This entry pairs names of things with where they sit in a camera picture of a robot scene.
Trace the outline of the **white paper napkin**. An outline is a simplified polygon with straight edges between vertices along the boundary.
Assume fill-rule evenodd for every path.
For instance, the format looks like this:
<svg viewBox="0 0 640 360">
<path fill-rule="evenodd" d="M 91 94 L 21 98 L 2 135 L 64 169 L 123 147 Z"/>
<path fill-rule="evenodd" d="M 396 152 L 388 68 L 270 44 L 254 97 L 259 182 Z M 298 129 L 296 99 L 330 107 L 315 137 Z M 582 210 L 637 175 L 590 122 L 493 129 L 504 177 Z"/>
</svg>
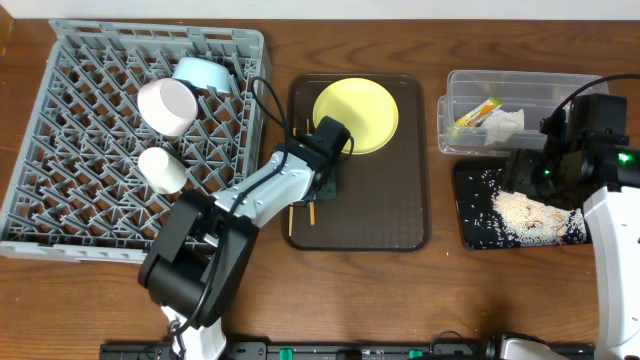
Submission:
<svg viewBox="0 0 640 360">
<path fill-rule="evenodd" d="M 523 109 L 516 112 L 494 110 L 481 124 L 481 128 L 486 130 L 484 144 L 489 146 L 498 142 L 502 143 L 514 133 L 523 131 L 524 119 Z"/>
</svg>

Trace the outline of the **green orange snack wrapper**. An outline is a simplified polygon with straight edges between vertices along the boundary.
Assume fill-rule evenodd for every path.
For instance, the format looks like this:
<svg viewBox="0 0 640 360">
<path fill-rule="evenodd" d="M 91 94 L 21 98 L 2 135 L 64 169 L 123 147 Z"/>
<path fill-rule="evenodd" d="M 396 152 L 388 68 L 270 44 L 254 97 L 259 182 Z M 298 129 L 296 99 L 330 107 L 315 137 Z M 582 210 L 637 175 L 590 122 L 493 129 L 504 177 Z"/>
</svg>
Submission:
<svg viewBox="0 0 640 360">
<path fill-rule="evenodd" d="M 502 101 L 494 97 L 490 97 L 476 108 L 459 118 L 455 122 L 455 126 L 459 128 L 476 127 L 502 105 Z"/>
</svg>

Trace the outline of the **yellow round plate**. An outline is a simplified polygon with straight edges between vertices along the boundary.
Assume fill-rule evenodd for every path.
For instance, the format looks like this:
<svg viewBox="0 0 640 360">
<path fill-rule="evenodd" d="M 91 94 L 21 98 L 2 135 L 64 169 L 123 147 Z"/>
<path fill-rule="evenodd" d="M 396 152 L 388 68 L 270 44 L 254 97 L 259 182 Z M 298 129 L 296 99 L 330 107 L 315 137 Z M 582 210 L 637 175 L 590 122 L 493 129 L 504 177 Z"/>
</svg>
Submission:
<svg viewBox="0 0 640 360">
<path fill-rule="evenodd" d="M 343 124 L 355 140 L 342 152 L 364 155 L 380 150 L 395 135 L 399 109 L 391 93 L 379 83 L 365 78 L 346 78 L 333 82 L 317 97 L 313 124 L 330 117 Z"/>
</svg>

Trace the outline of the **light blue bowl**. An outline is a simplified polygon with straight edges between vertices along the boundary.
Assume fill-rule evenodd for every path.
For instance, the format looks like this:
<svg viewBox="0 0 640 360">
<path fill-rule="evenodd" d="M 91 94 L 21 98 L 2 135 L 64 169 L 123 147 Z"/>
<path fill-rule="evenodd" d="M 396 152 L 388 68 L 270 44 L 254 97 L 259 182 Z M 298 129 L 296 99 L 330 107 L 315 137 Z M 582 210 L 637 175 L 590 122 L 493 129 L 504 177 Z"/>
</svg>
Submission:
<svg viewBox="0 0 640 360">
<path fill-rule="evenodd" d="M 216 62 L 196 58 L 181 58 L 172 78 L 189 83 L 199 89 L 214 88 L 219 93 L 230 93 L 229 70 Z"/>
</svg>

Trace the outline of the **white paper cup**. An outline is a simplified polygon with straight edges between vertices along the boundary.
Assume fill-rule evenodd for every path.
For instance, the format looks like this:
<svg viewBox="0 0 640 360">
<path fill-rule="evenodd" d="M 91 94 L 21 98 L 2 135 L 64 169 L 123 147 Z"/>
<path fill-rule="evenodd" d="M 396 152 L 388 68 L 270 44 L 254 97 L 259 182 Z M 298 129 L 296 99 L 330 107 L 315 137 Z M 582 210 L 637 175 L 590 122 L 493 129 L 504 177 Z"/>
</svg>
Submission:
<svg viewBox="0 0 640 360">
<path fill-rule="evenodd" d="M 176 193 L 187 182 L 186 167 L 160 147 L 144 150 L 139 157 L 138 167 L 149 186 L 159 194 Z"/>
</svg>

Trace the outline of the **pink white bowl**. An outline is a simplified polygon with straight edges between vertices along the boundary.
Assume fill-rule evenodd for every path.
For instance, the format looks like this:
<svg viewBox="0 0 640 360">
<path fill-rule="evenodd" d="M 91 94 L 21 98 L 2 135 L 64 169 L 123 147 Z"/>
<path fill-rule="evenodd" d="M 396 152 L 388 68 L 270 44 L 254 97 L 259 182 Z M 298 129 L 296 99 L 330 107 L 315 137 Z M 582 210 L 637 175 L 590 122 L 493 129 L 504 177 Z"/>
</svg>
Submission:
<svg viewBox="0 0 640 360">
<path fill-rule="evenodd" d="M 194 94 L 173 78 L 154 80 L 142 86 L 137 106 L 143 120 L 165 136 L 180 136 L 195 121 L 198 105 Z"/>
</svg>

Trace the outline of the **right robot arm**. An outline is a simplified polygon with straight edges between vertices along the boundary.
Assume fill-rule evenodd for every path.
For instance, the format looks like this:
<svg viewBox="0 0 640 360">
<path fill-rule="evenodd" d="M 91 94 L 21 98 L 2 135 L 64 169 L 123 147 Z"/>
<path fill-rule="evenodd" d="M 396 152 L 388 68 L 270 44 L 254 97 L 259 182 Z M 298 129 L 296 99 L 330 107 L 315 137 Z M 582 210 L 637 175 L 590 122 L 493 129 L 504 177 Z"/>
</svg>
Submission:
<svg viewBox="0 0 640 360">
<path fill-rule="evenodd" d="M 639 356 L 639 151 L 625 133 L 627 101 L 572 95 L 543 119 L 542 150 L 510 156 L 503 190 L 583 213 L 596 264 L 597 359 Z"/>
</svg>

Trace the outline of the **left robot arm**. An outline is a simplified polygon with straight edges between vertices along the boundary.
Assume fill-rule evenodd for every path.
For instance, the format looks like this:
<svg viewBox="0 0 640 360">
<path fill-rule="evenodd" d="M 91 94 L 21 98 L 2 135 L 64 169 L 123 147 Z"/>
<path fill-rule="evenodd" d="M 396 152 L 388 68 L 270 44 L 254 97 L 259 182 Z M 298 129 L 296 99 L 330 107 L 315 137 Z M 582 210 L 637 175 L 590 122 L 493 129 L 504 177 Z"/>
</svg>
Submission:
<svg viewBox="0 0 640 360">
<path fill-rule="evenodd" d="M 312 134 L 285 134 L 269 162 L 241 183 L 205 195 L 184 192 L 144 259 L 138 282 L 168 318 L 170 359 L 217 359 L 221 318 L 242 281 L 260 229 L 281 210 L 308 203 L 330 179 L 346 144 L 324 117 Z"/>
</svg>

